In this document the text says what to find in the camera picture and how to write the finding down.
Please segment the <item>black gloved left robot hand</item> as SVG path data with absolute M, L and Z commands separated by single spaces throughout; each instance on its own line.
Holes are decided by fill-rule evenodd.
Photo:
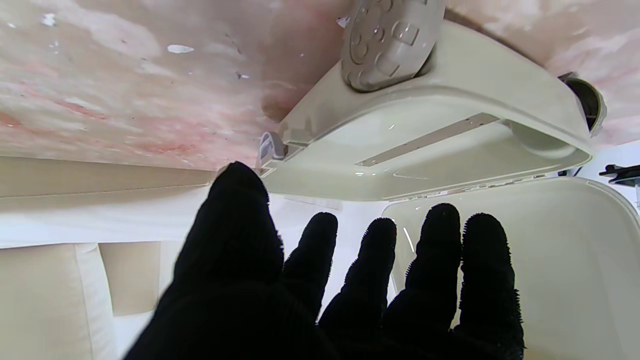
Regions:
M 173 280 L 127 360 L 521 360 L 524 330 L 505 230 L 490 214 L 426 214 L 404 289 L 387 288 L 397 227 L 377 218 L 322 310 L 338 219 L 314 215 L 286 259 L 269 195 L 242 162 L 199 208 Z

